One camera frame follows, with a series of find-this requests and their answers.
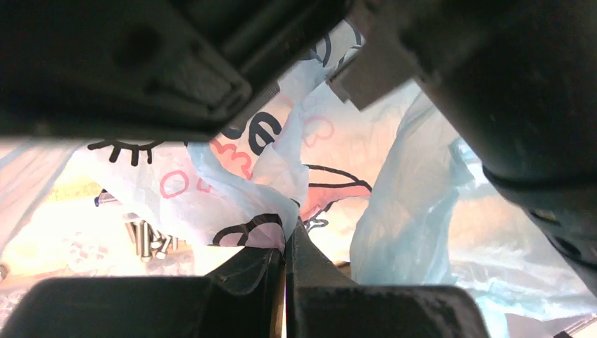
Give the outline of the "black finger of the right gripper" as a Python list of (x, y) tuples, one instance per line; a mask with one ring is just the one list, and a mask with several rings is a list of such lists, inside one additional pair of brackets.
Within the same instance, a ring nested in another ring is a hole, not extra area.
[(199, 141), (245, 123), (348, 1), (2, 1), (1, 136)]

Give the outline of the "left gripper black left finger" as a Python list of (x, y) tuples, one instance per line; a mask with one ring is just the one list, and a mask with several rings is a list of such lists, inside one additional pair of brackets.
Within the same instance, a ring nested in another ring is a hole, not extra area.
[(243, 248), (203, 277), (69, 277), (36, 284), (2, 337), (276, 337), (284, 261)]

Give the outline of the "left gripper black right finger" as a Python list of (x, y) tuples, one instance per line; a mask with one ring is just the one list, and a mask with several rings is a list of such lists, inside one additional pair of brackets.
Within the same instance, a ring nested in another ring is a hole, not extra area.
[(288, 337), (488, 337), (473, 299), (452, 286), (363, 286), (298, 221), (285, 249)]

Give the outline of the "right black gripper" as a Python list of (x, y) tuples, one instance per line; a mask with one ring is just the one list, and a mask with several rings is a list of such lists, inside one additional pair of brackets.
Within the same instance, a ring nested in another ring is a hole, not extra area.
[(329, 80), (363, 109), (416, 81), (596, 290), (596, 2), (357, 1), (365, 46)]

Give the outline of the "blue plastic bag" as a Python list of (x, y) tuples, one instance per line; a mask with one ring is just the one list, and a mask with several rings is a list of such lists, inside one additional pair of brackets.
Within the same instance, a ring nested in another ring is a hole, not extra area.
[(414, 82), (359, 111), (325, 77), (364, 38), (341, 23), (245, 123), (207, 144), (1, 141), (1, 260), (46, 202), (117, 203), (141, 261), (181, 244), (202, 275), (244, 247), (286, 248), (301, 221), (359, 284), (451, 285), (492, 337), (510, 315), (596, 312), (596, 298)]

